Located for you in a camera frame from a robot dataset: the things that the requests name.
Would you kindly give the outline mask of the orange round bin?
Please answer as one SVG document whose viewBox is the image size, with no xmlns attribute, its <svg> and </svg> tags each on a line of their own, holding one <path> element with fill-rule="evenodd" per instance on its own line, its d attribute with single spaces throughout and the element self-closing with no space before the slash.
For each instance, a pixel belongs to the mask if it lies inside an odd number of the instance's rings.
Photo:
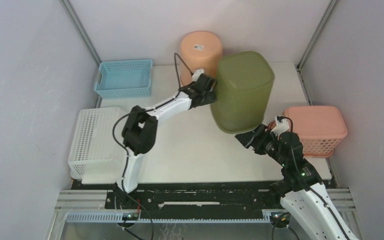
<svg viewBox="0 0 384 240">
<path fill-rule="evenodd" d="M 180 42 L 180 81 L 188 85 L 194 71 L 203 69 L 212 78 L 216 77 L 217 65 L 223 54 L 220 38 L 209 31 L 194 31 L 184 36 Z"/>
</svg>

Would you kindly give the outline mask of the green mesh waste bin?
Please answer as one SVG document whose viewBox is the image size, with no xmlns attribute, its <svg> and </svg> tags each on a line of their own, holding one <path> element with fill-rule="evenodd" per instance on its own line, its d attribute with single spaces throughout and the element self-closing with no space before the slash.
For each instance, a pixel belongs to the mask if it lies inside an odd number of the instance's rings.
<svg viewBox="0 0 384 240">
<path fill-rule="evenodd" d="M 260 53 L 244 51 L 223 57 L 216 80 L 216 102 L 210 110 L 221 131 L 247 132 L 263 122 L 275 73 Z"/>
</svg>

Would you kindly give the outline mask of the pink plastic basket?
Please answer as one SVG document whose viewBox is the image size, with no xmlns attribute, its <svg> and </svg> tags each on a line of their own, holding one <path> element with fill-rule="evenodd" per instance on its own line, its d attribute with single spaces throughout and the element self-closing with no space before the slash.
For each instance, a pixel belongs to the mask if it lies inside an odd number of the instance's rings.
<svg viewBox="0 0 384 240">
<path fill-rule="evenodd" d="M 282 113 L 292 119 L 306 157 L 327 158 L 347 136 L 340 111 L 334 106 L 308 105 L 288 107 Z"/>
</svg>

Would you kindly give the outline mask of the blue plastic basket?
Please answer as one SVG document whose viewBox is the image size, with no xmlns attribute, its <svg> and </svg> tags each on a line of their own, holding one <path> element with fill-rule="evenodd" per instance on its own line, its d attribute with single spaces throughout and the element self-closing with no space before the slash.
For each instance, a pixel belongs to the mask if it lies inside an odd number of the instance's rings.
<svg viewBox="0 0 384 240">
<path fill-rule="evenodd" d="M 100 81 L 94 91 L 102 99 L 149 97 L 152 88 L 151 59 L 115 60 L 101 62 Z"/>
</svg>

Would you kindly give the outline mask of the white plastic basket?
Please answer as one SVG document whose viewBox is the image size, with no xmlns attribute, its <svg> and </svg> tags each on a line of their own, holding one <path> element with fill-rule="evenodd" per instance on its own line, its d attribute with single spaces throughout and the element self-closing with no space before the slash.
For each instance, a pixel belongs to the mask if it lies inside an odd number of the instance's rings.
<svg viewBox="0 0 384 240">
<path fill-rule="evenodd" d="M 122 176 L 125 151 L 113 127 L 126 112 L 119 107 L 82 109 L 68 156 L 70 176 L 84 185 L 113 184 Z"/>
</svg>

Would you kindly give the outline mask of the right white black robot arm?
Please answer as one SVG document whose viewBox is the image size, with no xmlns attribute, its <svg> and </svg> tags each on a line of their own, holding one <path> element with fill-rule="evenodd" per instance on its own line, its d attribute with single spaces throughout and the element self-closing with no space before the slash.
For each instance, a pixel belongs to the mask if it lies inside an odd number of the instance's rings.
<svg viewBox="0 0 384 240">
<path fill-rule="evenodd" d="M 284 208 L 312 240 L 356 240 L 333 204 L 316 168 L 304 157 L 297 133 L 287 130 L 275 135 L 260 124 L 235 135 L 246 149 L 267 155 L 281 166 L 282 180 L 269 187 L 269 203 Z"/>
</svg>

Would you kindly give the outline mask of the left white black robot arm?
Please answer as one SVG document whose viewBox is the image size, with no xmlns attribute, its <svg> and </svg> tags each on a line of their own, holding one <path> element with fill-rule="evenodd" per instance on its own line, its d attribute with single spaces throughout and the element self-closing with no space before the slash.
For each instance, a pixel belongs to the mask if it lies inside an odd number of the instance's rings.
<svg viewBox="0 0 384 240">
<path fill-rule="evenodd" d="M 125 167 L 116 182 L 121 189 L 116 200 L 123 208 L 129 209 L 136 203 L 133 191 L 138 186 L 142 161 L 155 145 L 158 126 L 179 113 L 216 102 L 216 86 L 214 78 L 196 71 L 192 82 L 180 87 L 173 96 L 150 107 L 136 105 L 115 122 L 113 139 L 125 151 Z"/>
</svg>

